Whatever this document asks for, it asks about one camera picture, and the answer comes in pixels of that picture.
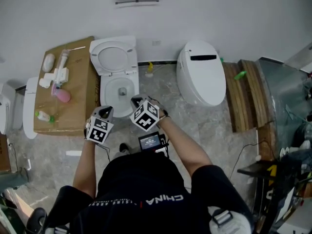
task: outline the black t-shirt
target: black t-shirt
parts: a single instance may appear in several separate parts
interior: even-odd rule
[[[47,218],[49,227],[70,223],[70,233],[210,233],[208,206],[251,213],[221,168],[210,165],[192,176],[192,193],[172,161],[138,153],[112,160],[95,200],[71,186],[60,189]]]

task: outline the toilet bowl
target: toilet bowl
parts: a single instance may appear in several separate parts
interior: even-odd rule
[[[100,82],[102,106],[114,108],[114,117],[133,112],[130,100],[139,94],[136,38],[124,36],[92,41],[90,59]]]
[[[38,77],[30,78],[26,84],[23,108],[23,128],[25,135],[29,139],[34,139],[37,136],[37,133],[34,132],[34,115],[38,79]]]
[[[177,60],[176,78],[182,97],[191,105],[211,107],[224,100],[222,63],[217,51],[205,41],[185,45]]]
[[[24,96],[7,83],[0,83],[0,132],[8,134],[22,126]]]

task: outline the display screen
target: display screen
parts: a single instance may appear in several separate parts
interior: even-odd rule
[[[140,144],[141,144],[141,149],[145,150],[145,149],[150,149],[156,146],[159,146],[160,143],[160,139],[158,135],[154,135],[154,136],[149,136],[143,139],[140,139]]]

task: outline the person's arm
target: person's arm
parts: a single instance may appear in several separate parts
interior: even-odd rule
[[[90,195],[92,198],[96,197],[95,143],[92,141],[84,141],[73,187]]]
[[[163,118],[159,122],[159,126],[167,134],[191,177],[198,168],[212,165],[211,160],[201,146],[179,128],[171,118]]]

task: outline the shoe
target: shoe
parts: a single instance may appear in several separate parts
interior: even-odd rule
[[[129,147],[127,146],[127,144],[126,143],[121,143],[120,146],[119,146],[119,151],[121,153],[124,153],[126,150],[127,151],[129,150]]]

